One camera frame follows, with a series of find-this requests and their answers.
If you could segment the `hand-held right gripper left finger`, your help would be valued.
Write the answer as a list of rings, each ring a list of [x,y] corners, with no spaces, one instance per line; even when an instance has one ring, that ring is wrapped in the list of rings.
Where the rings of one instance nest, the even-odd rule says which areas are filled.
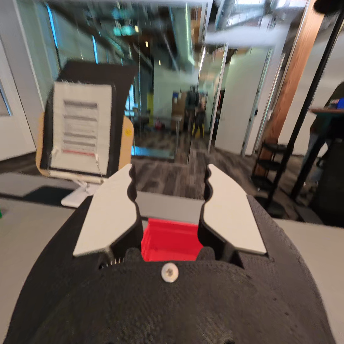
[[[135,176],[135,166],[129,163],[97,189],[73,257],[103,253],[108,259],[123,259],[130,248],[140,249],[143,224],[136,203]]]

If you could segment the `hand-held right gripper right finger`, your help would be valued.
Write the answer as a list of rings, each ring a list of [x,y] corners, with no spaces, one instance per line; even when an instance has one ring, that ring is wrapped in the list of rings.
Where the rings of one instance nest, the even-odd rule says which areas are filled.
[[[247,193],[214,164],[206,166],[204,203],[198,240],[213,249],[218,261],[234,262],[239,253],[266,256],[267,249]]]

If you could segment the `red plastic bin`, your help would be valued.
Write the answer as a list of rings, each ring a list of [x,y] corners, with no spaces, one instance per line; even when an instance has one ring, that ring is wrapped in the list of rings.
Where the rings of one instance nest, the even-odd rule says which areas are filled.
[[[149,218],[141,241],[141,255],[146,262],[194,261],[203,248],[198,225]]]

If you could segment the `white metal stand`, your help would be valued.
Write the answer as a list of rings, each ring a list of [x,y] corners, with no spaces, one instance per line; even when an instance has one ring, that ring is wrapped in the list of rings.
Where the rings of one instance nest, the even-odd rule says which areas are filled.
[[[48,176],[70,180],[79,185],[73,192],[61,200],[61,204],[66,207],[78,208],[83,201],[93,196],[100,185],[107,180],[102,175],[82,174],[81,172],[65,172],[58,170],[48,170]]]

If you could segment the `wooden board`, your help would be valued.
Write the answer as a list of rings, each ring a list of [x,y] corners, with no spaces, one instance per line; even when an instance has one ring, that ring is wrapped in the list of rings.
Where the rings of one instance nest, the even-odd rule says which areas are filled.
[[[43,152],[44,116],[45,116],[45,113],[41,113],[38,120],[38,134],[37,134],[37,143],[36,143],[35,163],[36,163],[38,171],[43,176],[49,177],[48,170],[40,167],[41,161],[42,161],[42,152]],[[133,130],[133,135],[126,136],[125,135],[126,128],[131,128]],[[120,145],[120,151],[119,151],[118,170],[123,168],[125,165],[131,163],[131,149],[132,149],[132,144],[133,144],[133,138],[134,138],[133,124],[131,123],[131,120],[127,116],[123,116],[122,137],[121,137],[121,145]]]

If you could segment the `black rolling cart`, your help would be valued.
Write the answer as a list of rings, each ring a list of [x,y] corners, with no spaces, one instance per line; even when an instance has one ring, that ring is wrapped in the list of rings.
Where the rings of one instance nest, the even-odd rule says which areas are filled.
[[[278,173],[281,162],[276,161],[275,158],[276,156],[283,156],[286,149],[286,145],[271,144],[264,141],[261,144],[250,178],[257,191],[267,193],[267,196],[255,196],[255,199],[274,218],[282,218],[285,215],[285,209],[280,203],[273,200],[273,196],[270,196],[274,194],[276,187],[274,187],[274,181],[269,179],[269,173]]]

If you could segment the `black pole stand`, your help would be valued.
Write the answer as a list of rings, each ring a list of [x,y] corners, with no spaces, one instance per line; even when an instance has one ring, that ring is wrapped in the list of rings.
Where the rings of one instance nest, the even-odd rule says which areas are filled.
[[[327,65],[327,62],[329,60],[329,57],[332,53],[333,47],[337,41],[338,35],[340,31],[342,30],[343,26],[343,19],[344,19],[344,9],[342,8],[339,12],[338,18],[334,24],[333,30],[330,34],[328,43],[325,47],[324,53],[321,57],[320,63],[318,65],[318,68],[316,70],[316,73],[314,75],[314,78],[312,80],[312,83],[310,85],[310,88],[308,90],[307,96],[305,98],[305,101],[303,103],[303,106],[301,108],[301,111],[299,113],[298,119],[296,121],[295,127],[293,129],[293,132],[291,134],[290,140],[288,142],[286,152],[283,155],[282,161],[280,163],[279,169],[277,170],[274,182],[273,182],[273,187],[268,195],[267,199],[264,199],[264,209],[268,212],[268,214],[272,217],[276,218],[282,218],[283,215],[285,214],[285,209],[284,207],[273,201],[273,196],[274,193],[278,187],[279,181],[283,175],[283,173],[286,170],[287,163],[290,159],[291,154],[293,153],[294,150],[294,144],[297,139],[297,136],[300,132],[301,126],[303,124],[303,121],[307,115],[307,112],[310,108],[310,105],[312,103],[313,97],[315,95],[315,92],[317,90],[317,87],[319,85],[319,82],[321,80],[321,77],[324,73],[325,67]]]

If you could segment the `wooden pillar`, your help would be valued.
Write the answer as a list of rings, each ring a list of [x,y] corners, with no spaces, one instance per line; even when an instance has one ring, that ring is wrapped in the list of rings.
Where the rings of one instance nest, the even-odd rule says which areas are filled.
[[[299,82],[320,30],[323,14],[314,9],[315,0],[307,1],[287,66],[283,75],[281,90],[265,127],[262,141],[276,144],[295,97]]]

